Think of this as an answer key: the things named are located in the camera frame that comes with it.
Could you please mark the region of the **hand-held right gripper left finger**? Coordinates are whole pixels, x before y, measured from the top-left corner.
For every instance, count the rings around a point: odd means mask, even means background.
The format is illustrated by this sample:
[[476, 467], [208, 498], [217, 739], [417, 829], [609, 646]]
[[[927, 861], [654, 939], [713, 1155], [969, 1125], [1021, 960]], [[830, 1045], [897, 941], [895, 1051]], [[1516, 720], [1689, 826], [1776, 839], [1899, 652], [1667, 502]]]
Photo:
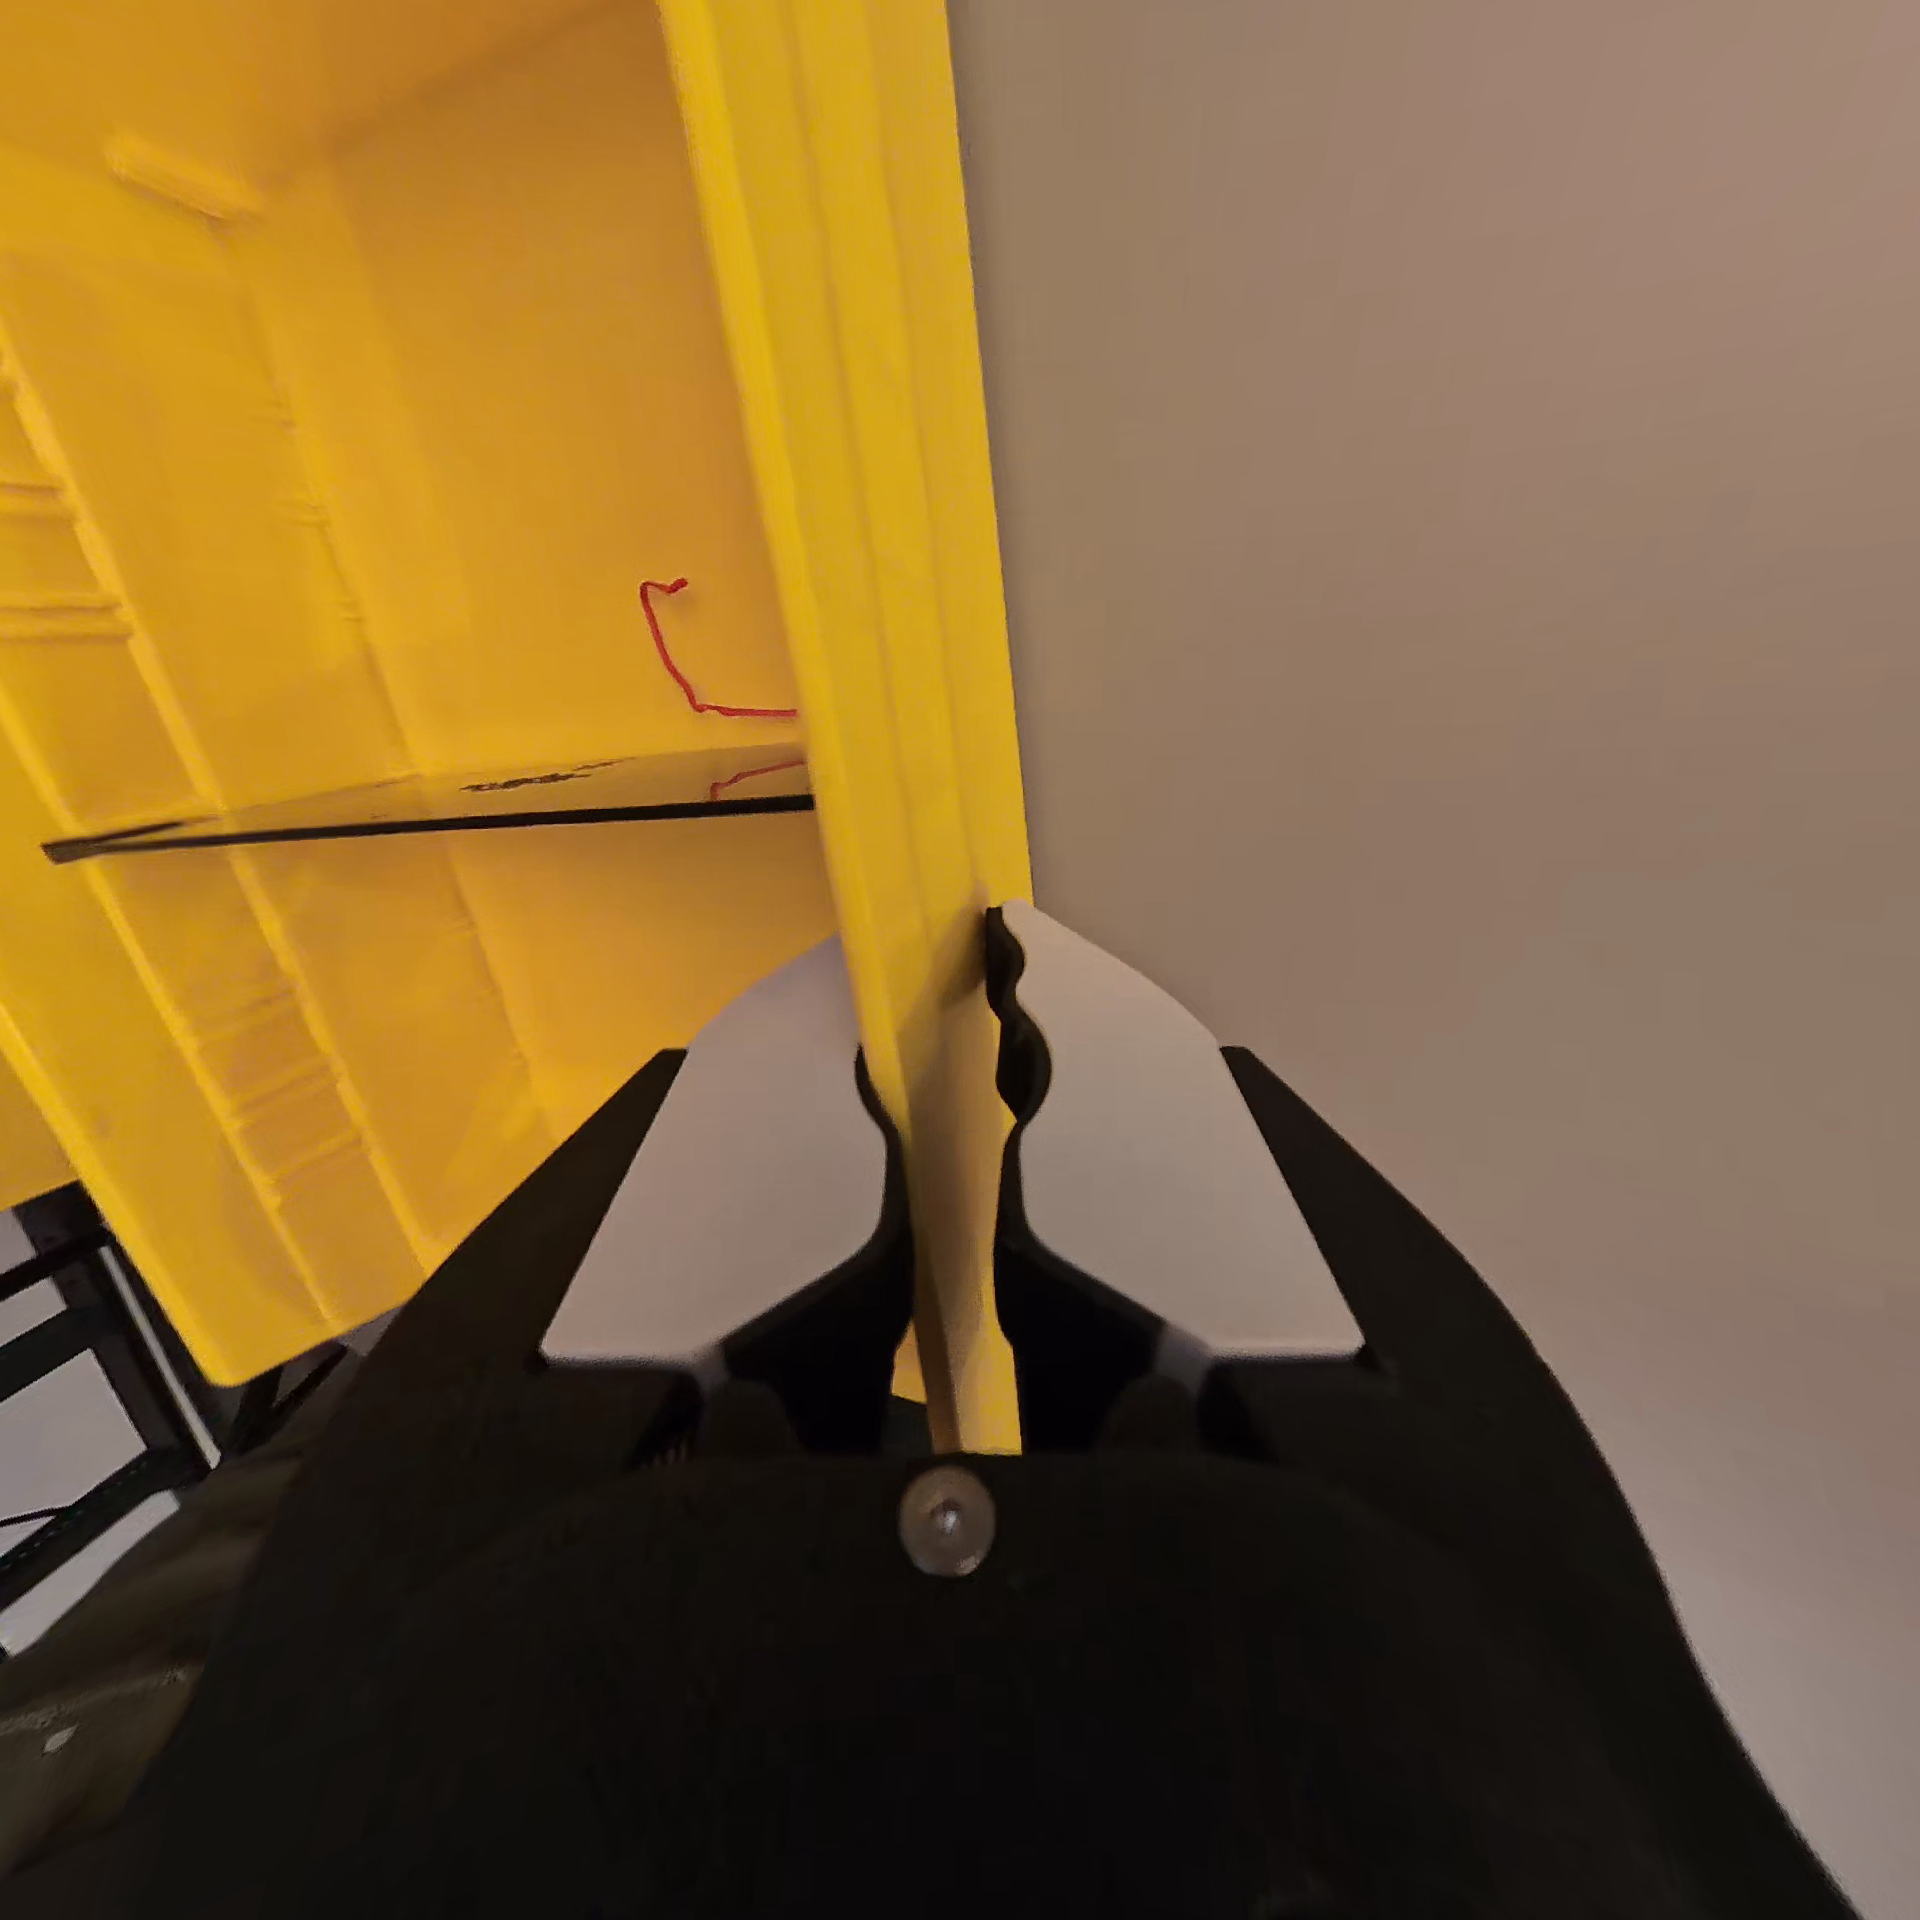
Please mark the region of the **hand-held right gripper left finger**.
[[915, 1307], [904, 1152], [831, 935], [685, 1047], [540, 1356], [760, 1384], [804, 1448], [875, 1453]]

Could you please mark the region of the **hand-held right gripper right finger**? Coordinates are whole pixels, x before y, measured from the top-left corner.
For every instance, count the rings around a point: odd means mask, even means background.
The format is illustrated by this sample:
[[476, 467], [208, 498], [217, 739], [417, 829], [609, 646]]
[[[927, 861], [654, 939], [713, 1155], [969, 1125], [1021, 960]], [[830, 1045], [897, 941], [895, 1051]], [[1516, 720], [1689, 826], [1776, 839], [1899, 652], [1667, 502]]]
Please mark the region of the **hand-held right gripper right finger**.
[[1360, 1322], [1213, 1030], [1029, 900], [983, 932], [1021, 1448], [1089, 1451], [1142, 1382], [1245, 1448], [1255, 1391], [1365, 1391]]

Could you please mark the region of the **yellow plastic bin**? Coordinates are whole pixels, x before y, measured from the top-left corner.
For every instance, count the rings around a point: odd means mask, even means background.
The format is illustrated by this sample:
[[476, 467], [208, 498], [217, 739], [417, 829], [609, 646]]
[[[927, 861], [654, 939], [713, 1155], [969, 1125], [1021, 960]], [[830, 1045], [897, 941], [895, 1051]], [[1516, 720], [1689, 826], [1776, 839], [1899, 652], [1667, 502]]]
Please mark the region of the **yellow plastic bin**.
[[[5, 1202], [201, 1371], [400, 1306], [836, 932], [1016, 1447], [1030, 893], [945, 5], [5, 5]], [[723, 703], [693, 714], [673, 659]]]

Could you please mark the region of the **red twist tie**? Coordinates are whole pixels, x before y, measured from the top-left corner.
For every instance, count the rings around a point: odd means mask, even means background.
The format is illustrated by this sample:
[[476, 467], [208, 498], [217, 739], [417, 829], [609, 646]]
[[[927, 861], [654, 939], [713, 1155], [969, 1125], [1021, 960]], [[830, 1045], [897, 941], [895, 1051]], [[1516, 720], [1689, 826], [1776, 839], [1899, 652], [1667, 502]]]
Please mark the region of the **red twist tie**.
[[732, 723], [769, 723], [769, 724], [797, 724], [800, 709], [783, 706], [749, 706], [749, 703], [723, 703], [704, 696], [695, 680], [683, 672], [680, 662], [673, 659], [671, 648], [667, 646], [665, 626], [660, 619], [659, 600], [670, 597], [683, 594], [687, 589], [687, 579], [679, 575], [671, 580], [641, 580], [638, 586], [638, 600], [644, 628], [654, 645], [656, 659], [660, 670], [679, 690], [683, 703], [699, 716], [709, 717], [726, 717]]

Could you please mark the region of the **person's dark clothing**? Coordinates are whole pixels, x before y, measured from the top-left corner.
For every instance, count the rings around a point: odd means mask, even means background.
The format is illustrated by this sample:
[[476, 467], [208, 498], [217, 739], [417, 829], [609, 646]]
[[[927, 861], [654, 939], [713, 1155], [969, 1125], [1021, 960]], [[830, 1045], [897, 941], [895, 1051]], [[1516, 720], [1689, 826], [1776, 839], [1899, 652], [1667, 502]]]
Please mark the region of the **person's dark clothing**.
[[94, 1915], [88, 1850], [112, 1830], [184, 1704], [303, 1448], [224, 1462], [1, 1677], [1, 1915]]

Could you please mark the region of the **black metal frame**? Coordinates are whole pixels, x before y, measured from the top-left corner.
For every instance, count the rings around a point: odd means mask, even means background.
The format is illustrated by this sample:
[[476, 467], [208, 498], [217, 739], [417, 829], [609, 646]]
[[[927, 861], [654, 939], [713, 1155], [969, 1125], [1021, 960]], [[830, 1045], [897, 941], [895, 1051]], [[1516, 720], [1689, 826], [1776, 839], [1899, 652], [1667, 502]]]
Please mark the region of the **black metal frame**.
[[238, 1384], [212, 1382], [81, 1187], [5, 1208], [5, 1662], [347, 1356], [326, 1340]]

